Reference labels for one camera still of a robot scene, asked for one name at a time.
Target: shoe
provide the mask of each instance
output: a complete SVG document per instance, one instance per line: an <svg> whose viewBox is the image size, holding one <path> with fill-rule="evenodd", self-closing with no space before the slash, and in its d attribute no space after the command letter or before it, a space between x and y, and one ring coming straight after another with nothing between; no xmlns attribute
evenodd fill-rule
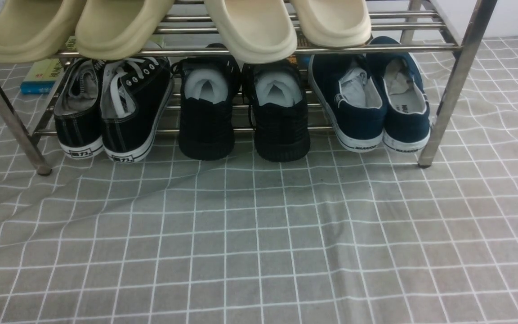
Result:
<svg viewBox="0 0 518 324"><path fill-rule="evenodd" d="M371 44L392 45L398 41L381 36ZM429 141L429 101L415 58L409 53L367 54L366 59L380 84L388 105L383 142L395 152L415 153Z"/></svg>
<svg viewBox="0 0 518 324"><path fill-rule="evenodd" d="M0 63L41 61L76 28L85 0L8 0L0 12Z"/></svg>
<svg viewBox="0 0 518 324"><path fill-rule="evenodd" d="M59 144L77 160L103 152L100 90L105 62L77 59L65 72L66 86L53 110Z"/></svg>
<svg viewBox="0 0 518 324"><path fill-rule="evenodd" d="M374 150L383 139L387 107L361 55L313 55L309 84L329 115L339 143L351 152Z"/></svg>
<svg viewBox="0 0 518 324"><path fill-rule="evenodd" d="M233 98L241 86L235 58L187 58L174 64L173 71L181 76L179 149L195 160L229 155L235 145Z"/></svg>
<svg viewBox="0 0 518 324"><path fill-rule="evenodd" d="M297 34L283 0L203 2L225 46L239 61L275 62L297 49Z"/></svg>
<svg viewBox="0 0 518 324"><path fill-rule="evenodd" d="M255 117L257 153L270 162L291 162L304 157L311 140L307 98L297 67L287 60L245 64L242 74L251 125Z"/></svg>
<svg viewBox="0 0 518 324"><path fill-rule="evenodd" d="M114 162L143 160L174 82L167 58L128 58L105 66L101 95L101 133Z"/></svg>
<svg viewBox="0 0 518 324"><path fill-rule="evenodd" d="M301 30L311 43L324 47L363 45L371 38L365 0L291 0Z"/></svg>
<svg viewBox="0 0 518 324"><path fill-rule="evenodd" d="M121 60L139 52L174 0L87 0L76 28L81 55Z"/></svg>

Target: shoe rack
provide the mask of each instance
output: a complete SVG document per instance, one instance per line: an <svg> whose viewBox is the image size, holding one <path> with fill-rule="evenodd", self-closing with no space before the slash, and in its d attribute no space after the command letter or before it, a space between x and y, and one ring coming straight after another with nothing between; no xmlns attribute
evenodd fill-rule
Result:
<svg viewBox="0 0 518 324"><path fill-rule="evenodd" d="M436 121L431 127L431 136L429 142L419 158L419 167L428 168L431 166L434 156L438 151L442 136L447 129L447 125L453 114L455 105L459 99L461 90L475 59L475 54L479 49L483 35L487 30L489 21L493 14L493 10L497 4L497 0L477 0L473 15L469 22L469 27L466 33L461 37L456 33L450 25L447 24L448 19L444 12L440 10L438 1L440 0L405 0L409 2L409 9L407 11L390 11L390 12L372 12L370 13L373 19L373 31L402 31L401 45L366 45L362 47L352 47L347 49L323 49L319 47L299 47L296 54L363 54L376 52L435 52L435 51L450 51L454 54L455 64L452 68L449 81L442 96L442 100L436 110ZM201 5L201 0L176 0L176 5ZM295 22L295 28L300 30L298 18L295 14L290 14L290 18ZM428 18L428 22L419 22L419 18ZM193 35L193 34L214 34L217 33L215 27L197 27L200 23L211 23L209 16L184 16L184 15L167 15L163 23L164 27L157 27L154 31L158 35ZM413 35L416 30L436 30L440 31L444 42L426 43L416 45L412 43ZM138 57L195 57L202 55L227 55L229 52L225 49L206 49L207 44L201 44L201 47L179 48L166 47L158 50L142 50L137 53ZM73 58L80 57L76 51L62 50L53 57L62 60L64 66L70 63ZM9 130L16 138L18 144L21 146L27 158L39 175L51 174L51 167L47 164L45 158L39 151L37 144L42 136L53 136L56 132L53 129L48 129L49 120L53 115L53 108L61 90L65 85L65 80L56 82L55 86L49 94L45 109L41 112L39 121L30 131L27 130L21 119L13 108L12 103L4 94L0 86L0 115L6 123ZM320 107L318 101L314 96L309 96L313 100L310 101L310 109L317 109ZM235 109L247 109L246 105L236 104ZM167 107L167 111L179 109L179 94L174 94L173 100ZM247 126L234 125L235 131L249 132L252 128ZM332 131L331 125L325 125L324 121L310 121L311 131ZM158 134L174 134L177 129L160 129Z"/></svg>

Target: beige slide sandal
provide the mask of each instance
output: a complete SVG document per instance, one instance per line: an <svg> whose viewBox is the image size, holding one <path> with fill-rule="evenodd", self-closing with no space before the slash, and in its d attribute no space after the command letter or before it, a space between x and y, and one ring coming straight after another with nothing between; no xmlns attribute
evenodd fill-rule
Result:
<svg viewBox="0 0 518 324"><path fill-rule="evenodd" d="M371 39L365 0L291 0L301 29L311 43L324 47L363 45Z"/></svg>
<svg viewBox="0 0 518 324"><path fill-rule="evenodd" d="M139 52L174 0L88 0L76 28L85 57L119 60Z"/></svg>
<svg viewBox="0 0 518 324"><path fill-rule="evenodd" d="M40 61L73 35L85 0L7 0L0 12L0 62Z"/></svg>
<svg viewBox="0 0 518 324"><path fill-rule="evenodd" d="M289 57L297 33L283 0L204 0L233 57L263 64Z"/></svg>

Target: black canvas sneaker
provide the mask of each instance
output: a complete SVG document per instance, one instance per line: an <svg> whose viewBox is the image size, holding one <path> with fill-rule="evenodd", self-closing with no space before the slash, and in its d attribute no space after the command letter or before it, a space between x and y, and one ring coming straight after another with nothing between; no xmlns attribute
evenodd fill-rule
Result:
<svg viewBox="0 0 518 324"><path fill-rule="evenodd" d="M229 155L235 144L233 98L240 87L236 60L187 58L174 64L173 71L181 75L179 149L195 160L219 160Z"/></svg>
<svg viewBox="0 0 518 324"><path fill-rule="evenodd" d="M105 62L75 60L53 110L59 144L70 158L92 158L103 151L99 94Z"/></svg>
<svg viewBox="0 0 518 324"><path fill-rule="evenodd" d="M167 58L127 58L105 66L101 132L111 160L132 163L146 157L172 90Z"/></svg>
<svg viewBox="0 0 518 324"><path fill-rule="evenodd" d="M289 61L250 65L242 72L243 93L255 117L255 149L270 162L291 162L310 149L308 106L299 70ZM253 125L251 111L249 122Z"/></svg>

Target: gray checkered floor mat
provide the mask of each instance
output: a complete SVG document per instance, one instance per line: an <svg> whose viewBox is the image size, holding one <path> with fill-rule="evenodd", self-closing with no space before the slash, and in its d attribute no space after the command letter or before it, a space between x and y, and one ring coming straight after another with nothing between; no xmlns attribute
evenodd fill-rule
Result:
<svg viewBox="0 0 518 324"><path fill-rule="evenodd" d="M436 107L453 60L416 57ZM33 125L28 69L0 80ZM427 170L312 139L273 164L245 135L217 162L163 137L121 166L45 138L45 178L0 119L0 322L518 324L518 37L485 41Z"/></svg>

